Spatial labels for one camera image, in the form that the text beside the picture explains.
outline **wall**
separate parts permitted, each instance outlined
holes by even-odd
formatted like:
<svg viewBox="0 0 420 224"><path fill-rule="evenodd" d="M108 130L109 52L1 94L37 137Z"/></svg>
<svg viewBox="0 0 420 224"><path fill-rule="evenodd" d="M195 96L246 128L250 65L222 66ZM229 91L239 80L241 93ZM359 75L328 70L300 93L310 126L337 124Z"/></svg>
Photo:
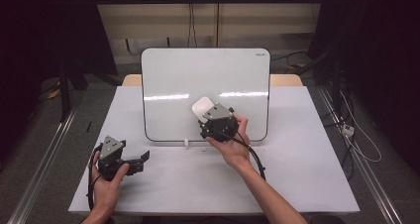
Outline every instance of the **wall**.
<svg viewBox="0 0 420 224"><path fill-rule="evenodd" d="M145 47L187 47L189 5L99 5L116 63L134 62ZM307 50L318 4L193 5L198 47L264 47L272 54Z"/></svg>

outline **white tabletop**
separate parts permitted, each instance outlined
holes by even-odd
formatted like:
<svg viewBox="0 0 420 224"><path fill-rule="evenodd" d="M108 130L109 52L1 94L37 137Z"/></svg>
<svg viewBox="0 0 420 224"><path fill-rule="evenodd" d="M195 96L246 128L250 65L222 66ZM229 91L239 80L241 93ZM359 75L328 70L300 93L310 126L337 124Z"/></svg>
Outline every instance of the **white tabletop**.
<svg viewBox="0 0 420 224"><path fill-rule="evenodd" d="M150 150L145 170L124 178L115 211L138 215L248 215L263 213L246 185L207 143L154 143L145 136L142 87L119 87L97 145L106 135L126 140L123 159ZM299 212L357 212L306 87L270 89L267 137L253 144L267 182ZM89 211L87 170L69 207Z"/></svg>

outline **whiteboard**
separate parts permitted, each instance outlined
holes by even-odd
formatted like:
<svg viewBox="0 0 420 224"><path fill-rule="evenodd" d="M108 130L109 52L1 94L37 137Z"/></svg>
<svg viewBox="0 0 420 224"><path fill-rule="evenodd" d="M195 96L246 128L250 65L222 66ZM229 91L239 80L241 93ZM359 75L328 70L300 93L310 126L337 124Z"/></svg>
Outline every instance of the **whiteboard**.
<svg viewBox="0 0 420 224"><path fill-rule="evenodd" d="M203 141L192 105L201 97L253 121L252 141L267 133L269 61L266 49L153 48L142 53L146 137L156 142Z"/></svg>

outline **cable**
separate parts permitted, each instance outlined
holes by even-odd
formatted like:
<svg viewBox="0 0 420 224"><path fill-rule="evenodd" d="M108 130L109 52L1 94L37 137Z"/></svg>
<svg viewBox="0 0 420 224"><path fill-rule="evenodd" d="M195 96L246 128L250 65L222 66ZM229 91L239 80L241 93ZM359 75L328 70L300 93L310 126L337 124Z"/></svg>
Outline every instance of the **cable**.
<svg viewBox="0 0 420 224"><path fill-rule="evenodd" d="M247 143L245 143L245 140L242 138L241 134L238 133L238 131L237 131L237 134L242 139L242 141L240 141L240 140L238 140L234 137L228 136L225 133L220 132L218 130L213 129L212 132L216 132L216 133L228 138L229 140L233 140L234 142L237 142L237 143L241 144L242 146L244 146L245 148L247 148L248 151L250 151L251 155L253 156L254 160L256 161L257 166L259 167L260 176L265 180L265 173L264 173L265 167L263 166L259 156L257 155L256 151L254 151L254 149L250 145L247 145Z"/></svg>
<svg viewBox="0 0 420 224"><path fill-rule="evenodd" d="M348 140L349 140L349 144L355 149L355 151L361 155L365 160L373 162L373 163L378 163L382 160L382 153L380 152L379 148L376 146L376 144L374 143L374 141L371 140L371 138L365 133L365 131L361 128L361 126L359 126L358 122L356 121L355 117L353 116L353 113L351 111L351 108L349 106L349 103L346 100L345 95L343 94L342 91L340 91L340 94L343 96L344 98L344 102L346 103L347 108L349 109L349 113L353 118L353 121L355 122L356 126L362 131L362 133L370 140L371 144L374 146L374 148L377 150L377 153L379 154L379 158L377 160L371 159L366 157L362 151L358 148L358 143L356 141L354 141L354 144L352 141L350 141L349 137L347 135L344 135Z"/></svg>
<svg viewBox="0 0 420 224"><path fill-rule="evenodd" d="M87 201L89 202L89 208L90 210L93 209L94 207L94 202L93 202L93 188L95 185L96 180L100 177L100 175L98 177L96 177L96 179L94 181L92 181L92 169L93 169L93 158L95 157L96 152L99 152L102 150L102 144L99 145L97 148L95 148L93 150L92 155L90 156L90 161L89 161L89 177L88 177L88 184L87 184Z"/></svg>
<svg viewBox="0 0 420 224"><path fill-rule="evenodd" d="M197 46L197 38L195 37L195 16L194 16L194 5L191 5L191 15L192 15L192 32L194 33L194 43L195 43L195 47L198 48Z"/></svg>
<svg viewBox="0 0 420 224"><path fill-rule="evenodd" d="M286 58L286 57L289 57L289 56L293 56L293 55L296 55L296 54L306 54L306 53L307 53L307 52L305 52L305 51L295 52L295 53L288 54L288 55L286 55L286 56L281 56L281 57L277 57L277 58L272 58L272 59L271 59L271 61L274 61L274 60L279 60L279 59Z"/></svg>
<svg viewBox="0 0 420 224"><path fill-rule="evenodd" d="M126 48L127 48L127 52L129 52L129 54L130 54L131 56L136 56L136 54L134 54L134 53L131 51L131 49L130 49L130 44L129 44L129 40L128 40L128 39L126 39Z"/></svg>
<svg viewBox="0 0 420 224"><path fill-rule="evenodd" d="M194 34L195 47L198 48L197 38L195 36L194 6L192 4L189 4L189 29L188 29L188 45L187 45L188 47L189 47L189 39L191 37L191 27L192 27L192 32Z"/></svg>

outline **white object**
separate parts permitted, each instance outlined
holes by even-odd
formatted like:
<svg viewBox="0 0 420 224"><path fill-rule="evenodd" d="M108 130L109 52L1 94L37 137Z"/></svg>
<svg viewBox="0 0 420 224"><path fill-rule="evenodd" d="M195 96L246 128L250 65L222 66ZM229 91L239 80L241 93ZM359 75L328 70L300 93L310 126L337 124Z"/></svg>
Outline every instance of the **white object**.
<svg viewBox="0 0 420 224"><path fill-rule="evenodd" d="M145 50L142 80L146 136L157 142L203 141L191 106L206 96L213 103L247 114L253 121L250 139L264 139L269 60L265 49Z"/></svg>
<svg viewBox="0 0 420 224"><path fill-rule="evenodd" d="M144 171L124 178L116 213L263 214L241 177L209 144L190 142L186 152L182 142L156 144L139 133L144 123L136 95L141 91L118 87L98 137L97 144L107 134L126 140L124 160L151 151ZM359 211L306 87L272 87L270 96L268 135L253 143L268 183L300 212ZM70 212L89 212L87 176L86 170Z"/></svg>
<svg viewBox="0 0 420 224"><path fill-rule="evenodd" d="M208 97L202 97L192 105L192 112L202 122L206 123L207 119L203 117L203 114L213 107L213 102Z"/></svg>
<svg viewBox="0 0 420 224"><path fill-rule="evenodd" d="M355 134L355 128L347 124L344 124L342 127L342 134L351 138L353 134Z"/></svg>
<svg viewBox="0 0 420 224"><path fill-rule="evenodd" d="M189 142L188 142L188 139L185 139L185 140L184 140L184 146L186 147L186 149L188 149L188 148L189 148Z"/></svg>

